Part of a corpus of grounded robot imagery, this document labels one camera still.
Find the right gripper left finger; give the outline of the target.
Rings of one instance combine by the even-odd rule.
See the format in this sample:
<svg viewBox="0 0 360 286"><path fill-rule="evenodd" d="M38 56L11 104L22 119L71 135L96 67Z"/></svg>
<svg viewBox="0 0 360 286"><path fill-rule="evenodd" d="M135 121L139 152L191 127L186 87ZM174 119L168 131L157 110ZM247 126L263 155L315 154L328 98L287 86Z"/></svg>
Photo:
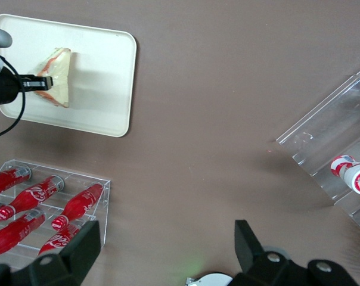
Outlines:
<svg viewBox="0 0 360 286"><path fill-rule="evenodd" d="M15 272L0 264L0 285L81 285L100 252L99 221L86 222L58 254L44 254Z"/></svg>

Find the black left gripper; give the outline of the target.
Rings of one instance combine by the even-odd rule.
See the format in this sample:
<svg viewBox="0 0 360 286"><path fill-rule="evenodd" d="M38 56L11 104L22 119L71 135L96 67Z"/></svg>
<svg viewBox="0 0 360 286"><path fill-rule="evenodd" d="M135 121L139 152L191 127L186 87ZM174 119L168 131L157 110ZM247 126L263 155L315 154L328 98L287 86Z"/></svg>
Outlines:
<svg viewBox="0 0 360 286"><path fill-rule="evenodd" d="M50 76L23 74L21 81L25 91L48 91L54 86L53 79ZM3 67L0 70L0 105L13 102L19 92L20 84L16 75Z"/></svg>

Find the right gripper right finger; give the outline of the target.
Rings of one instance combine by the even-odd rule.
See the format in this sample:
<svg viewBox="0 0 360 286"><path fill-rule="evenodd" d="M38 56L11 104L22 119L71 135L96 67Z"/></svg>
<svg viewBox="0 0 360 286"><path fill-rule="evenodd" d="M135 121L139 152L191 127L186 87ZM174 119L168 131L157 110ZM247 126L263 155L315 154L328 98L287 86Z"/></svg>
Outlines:
<svg viewBox="0 0 360 286"><path fill-rule="evenodd" d="M234 285L358 285L336 262L315 259L304 268L279 251L266 251L246 220L235 221L234 242L241 266Z"/></svg>

